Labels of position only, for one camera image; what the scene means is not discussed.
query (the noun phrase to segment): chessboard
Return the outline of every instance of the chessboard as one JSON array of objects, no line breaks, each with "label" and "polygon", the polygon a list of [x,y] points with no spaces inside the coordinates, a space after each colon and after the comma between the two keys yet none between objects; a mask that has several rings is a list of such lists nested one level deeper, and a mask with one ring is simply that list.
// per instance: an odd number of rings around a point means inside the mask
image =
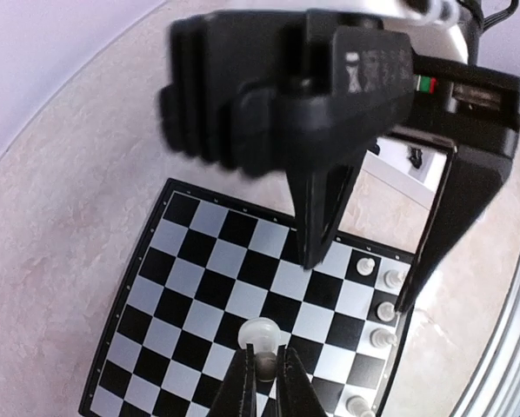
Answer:
[{"label": "chessboard", "polygon": [[[398,289],[386,272],[412,254],[339,232],[324,261],[298,265],[293,218],[168,180],[137,245],[99,342],[84,416],[207,415],[238,349],[239,328],[267,317],[293,347],[329,416],[364,397],[382,412],[410,315],[382,321]],[[368,275],[360,260],[372,259]],[[374,347],[378,328],[395,346]],[[257,385],[257,415],[276,414],[273,383]]]}]

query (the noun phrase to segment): black square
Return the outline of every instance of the black square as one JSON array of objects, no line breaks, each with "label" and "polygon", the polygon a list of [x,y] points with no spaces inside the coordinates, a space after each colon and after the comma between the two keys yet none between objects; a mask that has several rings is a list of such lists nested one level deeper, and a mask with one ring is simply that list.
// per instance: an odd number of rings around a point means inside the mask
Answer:
[{"label": "black square", "polygon": [[216,238],[189,229],[179,249],[178,257],[201,267],[206,267]]},{"label": "black square", "polygon": [[214,342],[229,349],[239,349],[237,336],[239,329],[245,322],[246,319],[242,317],[227,312],[223,313],[222,321],[219,323]]},{"label": "black square", "polygon": [[146,347],[142,347],[140,355],[138,355],[138,361],[135,365],[134,373],[148,382],[161,387],[163,377],[167,372],[169,364],[169,359],[149,350]]},{"label": "black square", "polygon": [[326,413],[334,413],[341,398],[344,384],[323,380],[315,376],[312,378],[312,387]]},{"label": "black square", "polygon": [[151,316],[127,305],[124,308],[117,332],[142,345],[151,321]]},{"label": "black square", "polygon": [[200,380],[198,381],[194,396],[192,397],[192,402],[196,402],[196,404],[200,404],[206,408],[211,408],[214,399],[216,398],[217,391],[219,391],[221,386],[221,381],[211,378],[206,374],[200,375]]},{"label": "black square", "polygon": [[264,394],[264,395],[270,395],[271,388],[275,384],[274,381],[272,382],[261,382],[257,380],[257,393]]},{"label": "black square", "polygon": [[150,415],[125,401],[119,412],[119,417],[150,417]]},{"label": "black square", "polygon": [[[363,258],[372,258],[376,263],[372,274],[364,276],[360,275],[357,271],[357,263]],[[348,281],[358,282],[360,284],[374,287],[376,285],[376,278],[378,277],[378,270],[380,269],[381,259],[378,256],[364,254],[353,249],[350,254],[349,266],[347,267],[347,273],[345,279]]]},{"label": "black square", "polygon": [[192,299],[186,295],[164,288],[154,316],[159,320],[182,328],[191,304]]},{"label": "black square", "polygon": [[187,367],[192,367],[196,371],[202,372],[210,348],[210,341],[183,331],[177,341],[177,346],[173,353],[173,361],[180,362]]},{"label": "black square", "polygon": [[154,415],[157,417],[184,417],[190,406],[190,401],[161,390],[157,396]]},{"label": "black square", "polygon": [[295,321],[297,321],[300,308],[300,301],[269,292],[263,304],[260,317],[272,319],[283,331],[291,333],[295,326]]},{"label": "black square", "polygon": [[206,269],[195,298],[211,306],[225,309],[235,286],[235,280]]},{"label": "black square", "polygon": [[277,401],[269,398],[266,402],[266,408],[262,412],[262,417],[278,417],[277,416]]},{"label": "black square", "polygon": [[283,245],[281,259],[300,265],[301,262],[298,260],[298,240],[296,230],[289,230],[287,239],[285,239],[285,244]]},{"label": "black square", "polygon": [[159,285],[165,285],[174,262],[175,256],[150,248],[140,268],[140,275]]},{"label": "black square", "polygon": [[322,353],[323,343],[309,341],[292,335],[287,346],[297,351],[298,359],[303,363],[306,373],[314,374],[318,359]]},{"label": "black square", "polygon": [[106,361],[102,369],[100,387],[104,387],[117,397],[124,398],[130,382],[130,372],[118,367],[115,363]]},{"label": "black square", "polygon": [[343,280],[312,271],[304,300],[317,306],[335,310]]},{"label": "black square", "polygon": [[192,223],[194,214],[197,212],[199,203],[200,201],[198,201],[196,198],[173,193],[163,218],[188,228]]},{"label": "black square", "polygon": [[254,217],[230,210],[225,217],[225,222],[223,222],[219,238],[247,248],[250,245],[250,239],[252,239],[257,223],[258,220]]},{"label": "black square", "polygon": [[278,259],[259,254],[254,250],[247,250],[237,279],[257,287],[270,289],[278,266]]},{"label": "black square", "polygon": [[389,293],[384,293],[384,291],[374,290],[374,295],[372,295],[372,302],[370,303],[370,310],[368,312],[368,320],[376,321],[381,324],[387,324],[388,326],[394,326],[397,324],[398,317],[396,315],[393,321],[381,321],[378,318],[377,310],[378,306],[383,302],[390,302],[394,306],[396,305],[397,296]]},{"label": "black square", "polygon": [[364,321],[335,313],[326,343],[356,351],[363,332]]},{"label": "black square", "polygon": [[356,354],[347,383],[356,387],[376,389],[382,377],[384,365],[383,359]]}]

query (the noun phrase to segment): cable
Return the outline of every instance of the cable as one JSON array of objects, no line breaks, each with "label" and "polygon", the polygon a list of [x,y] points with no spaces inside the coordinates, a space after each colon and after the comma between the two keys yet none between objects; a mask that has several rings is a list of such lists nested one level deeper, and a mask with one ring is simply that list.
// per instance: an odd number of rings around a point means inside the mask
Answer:
[{"label": "cable", "polygon": [[491,16],[484,19],[483,32],[490,29],[492,26],[496,26],[498,23],[503,22],[509,17],[513,16],[517,8],[519,7],[519,0],[511,0],[510,6],[502,11],[499,11]]}]

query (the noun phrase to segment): marbled surface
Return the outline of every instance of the marbled surface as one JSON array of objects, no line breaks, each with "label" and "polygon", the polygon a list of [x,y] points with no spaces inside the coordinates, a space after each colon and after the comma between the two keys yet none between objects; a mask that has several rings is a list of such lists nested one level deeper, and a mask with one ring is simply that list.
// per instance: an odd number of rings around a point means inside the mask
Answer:
[{"label": "marbled surface", "polygon": [[[226,2],[208,3],[208,9]],[[167,152],[155,97],[175,0],[112,44],[0,162],[0,415],[76,415],[118,283],[175,177],[290,213],[285,182],[246,182]],[[427,211],[362,173],[342,229],[410,251]],[[419,302],[386,416],[446,416],[475,368],[520,250],[520,152],[508,186]]]}]

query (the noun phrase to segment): green indicator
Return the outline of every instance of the green indicator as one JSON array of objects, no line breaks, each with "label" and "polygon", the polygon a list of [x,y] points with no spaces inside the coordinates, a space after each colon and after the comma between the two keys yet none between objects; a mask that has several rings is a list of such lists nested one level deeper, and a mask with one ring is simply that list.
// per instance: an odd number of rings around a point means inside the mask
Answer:
[{"label": "green indicator", "polygon": [[421,76],[418,90],[423,93],[430,93],[432,86],[432,78],[430,76]]}]

